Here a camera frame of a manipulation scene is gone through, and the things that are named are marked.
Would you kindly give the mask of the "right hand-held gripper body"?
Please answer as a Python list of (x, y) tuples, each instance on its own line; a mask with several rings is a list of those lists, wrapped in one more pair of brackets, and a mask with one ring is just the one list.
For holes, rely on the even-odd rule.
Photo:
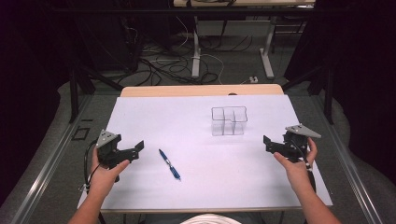
[(306, 157), (308, 138), (320, 138), (321, 135), (303, 124), (298, 124), (287, 127), (283, 137), (284, 145), (281, 154), (291, 162), (297, 162)]

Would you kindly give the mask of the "person's left hand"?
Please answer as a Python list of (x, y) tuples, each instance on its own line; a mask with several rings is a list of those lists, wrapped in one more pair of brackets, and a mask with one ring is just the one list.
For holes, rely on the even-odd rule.
[(104, 168), (97, 156), (97, 149), (92, 152), (91, 183), (88, 193), (89, 198), (103, 201), (111, 191), (117, 176), (130, 164), (128, 160), (122, 161), (114, 168)]

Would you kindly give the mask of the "white table cover sheet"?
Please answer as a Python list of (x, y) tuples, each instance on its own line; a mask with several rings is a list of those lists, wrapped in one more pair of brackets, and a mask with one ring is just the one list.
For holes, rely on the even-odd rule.
[[(212, 135), (211, 108), (245, 106), (243, 135)], [(298, 124), (286, 95), (120, 97), (107, 124), (119, 148), (144, 141), (139, 158), (120, 175), (105, 212), (214, 212), (299, 207), (284, 168), (266, 151)], [(177, 169), (173, 177), (159, 153)]]

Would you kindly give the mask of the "wooden table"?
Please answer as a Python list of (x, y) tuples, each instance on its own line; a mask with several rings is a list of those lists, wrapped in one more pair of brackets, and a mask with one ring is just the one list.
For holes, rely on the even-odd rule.
[(218, 96), (218, 95), (282, 95), (277, 84), (239, 85), (189, 85), (126, 87), (121, 97), (177, 97), (177, 96)]

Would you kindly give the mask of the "person's right hand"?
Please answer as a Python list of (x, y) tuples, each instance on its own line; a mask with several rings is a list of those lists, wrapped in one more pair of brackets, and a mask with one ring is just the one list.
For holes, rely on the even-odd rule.
[(308, 145), (306, 161), (293, 163), (277, 152), (274, 154), (275, 159), (285, 168), (287, 178), (294, 191), (308, 192), (313, 189), (306, 165), (313, 166), (318, 149), (312, 138), (308, 138)]

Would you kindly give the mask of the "person's white shirt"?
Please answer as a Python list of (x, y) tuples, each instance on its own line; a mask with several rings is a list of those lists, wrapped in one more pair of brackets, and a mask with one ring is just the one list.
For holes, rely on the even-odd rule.
[(241, 224), (239, 221), (229, 217), (216, 214), (202, 214), (191, 217), (180, 224)]

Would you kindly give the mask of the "black metal stand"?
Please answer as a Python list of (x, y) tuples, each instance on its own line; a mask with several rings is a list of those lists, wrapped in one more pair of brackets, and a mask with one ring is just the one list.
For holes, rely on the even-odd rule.
[(70, 99), (71, 99), (71, 118), (73, 123), (79, 114), (78, 90), (85, 94), (92, 95), (96, 91), (92, 83), (92, 78), (97, 79), (116, 91), (122, 91), (123, 87), (110, 80), (108, 77), (101, 75), (99, 72), (91, 69), (81, 63), (72, 63), (69, 69)]
[(316, 66), (309, 72), (298, 76), (292, 81), (288, 81), (286, 84), (282, 85), (283, 91), (290, 89), (291, 87), (300, 84), (301, 82), (312, 78), (313, 81), (308, 87), (308, 93), (310, 95), (319, 95), (321, 91), (324, 91), (324, 104), (323, 104), (323, 115), (326, 120), (333, 124), (332, 120), (332, 96), (333, 96), (333, 80), (334, 72), (333, 67), (330, 65)]

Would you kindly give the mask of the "blue pen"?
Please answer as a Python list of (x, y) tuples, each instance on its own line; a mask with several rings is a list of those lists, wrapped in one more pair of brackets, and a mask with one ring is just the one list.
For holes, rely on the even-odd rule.
[(170, 172), (172, 173), (173, 177), (177, 180), (181, 180), (181, 176), (180, 174), (177, 172), (177, 169), (172, 165), (172, 163), (169, 161), (169, 159), (167, 158), (167, 156), (165, 155), (165, 153), (159, 149), (159, 153), (161, 155), (161, 157), (163, 158), (163, 160), (165, 161), (165, 163), (168, 165)]

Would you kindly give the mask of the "metal floor rail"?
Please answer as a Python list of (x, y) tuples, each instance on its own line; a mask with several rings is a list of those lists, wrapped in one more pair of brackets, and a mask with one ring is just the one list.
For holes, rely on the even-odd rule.
[(83, 180), (83, 160), (92, 140), (93, 122), (87, 121), (91, 96), (80, 100), (80, 114), (69, 121), (68, 103), (59, 113), (12, 191), (13, 213), (5, 224), (66, 224), (75, 213)]
[(335, 151), (338, 160), (341, 163), (341, 167), (346, 174), (349, 185), (352, 188), (352, 191), (361, 207), (363, 214), (366, 217), (366, 220), (368, 221), (368, 224), (383, 224), (383, 221), (375, 209), (368, 191), (359, 176), (358, 169), (350, 157), (346, 146), (343, 144), (335, 128), (330, 124), (324, 115), (324, 105), (322, 104), (320, 97), (313, 96), (312, 102), (315, 105), (315, 108), (318, 111), (318, 114), (324, 123), (327, 132), (330, 134), (330, 138), (335, 143)]

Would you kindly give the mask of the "white desk leg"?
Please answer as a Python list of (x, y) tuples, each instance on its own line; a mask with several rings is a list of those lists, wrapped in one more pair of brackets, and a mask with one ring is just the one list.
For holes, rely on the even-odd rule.
[(269, 54), (271, 51), (272, 40), (274, 37), (274, 32), (276, 28), (276, 18), (271, 17), (269, 20), (269, 26), (267, 29), (267, 36), (265, 41), (265, 46), (260, 49), (261, 58), (262, 58), (262, 65), (265, 72), (265, 75), (268, 79), (274, 79), (275, 75), (273, 72), (273, 68), (270, 62)]
[(192, 56), (192, 68), (191, 68), (191, 76), (193, 78), (198, 78), (199, 70), (200, 70), (201, 50), (200, 50), (200, 46), (199, 46), (197, 24), (198, 24), (198, 20), (197, 20), (197, 18), (194, 18), (194, 27), (193, 27), (194, 52), (193, 52), (193, 56)]

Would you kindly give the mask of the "clear plastic organizer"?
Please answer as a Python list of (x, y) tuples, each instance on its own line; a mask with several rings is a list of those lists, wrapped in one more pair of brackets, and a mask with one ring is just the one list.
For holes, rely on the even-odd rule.
[(248, 123), (245, 106), (219, 106), (211, 108), (212, 135), (243, 135)]

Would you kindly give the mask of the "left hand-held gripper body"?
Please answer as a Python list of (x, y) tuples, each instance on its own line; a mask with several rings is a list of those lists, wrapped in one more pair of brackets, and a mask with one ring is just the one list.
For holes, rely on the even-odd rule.
[(130, 150), (118, 150), (117, 145), (121, 140), (119, 134), (102, 130), (97, 139), (97, 158), (99, 163), (112, 169), (122, 161), (131, 160)]

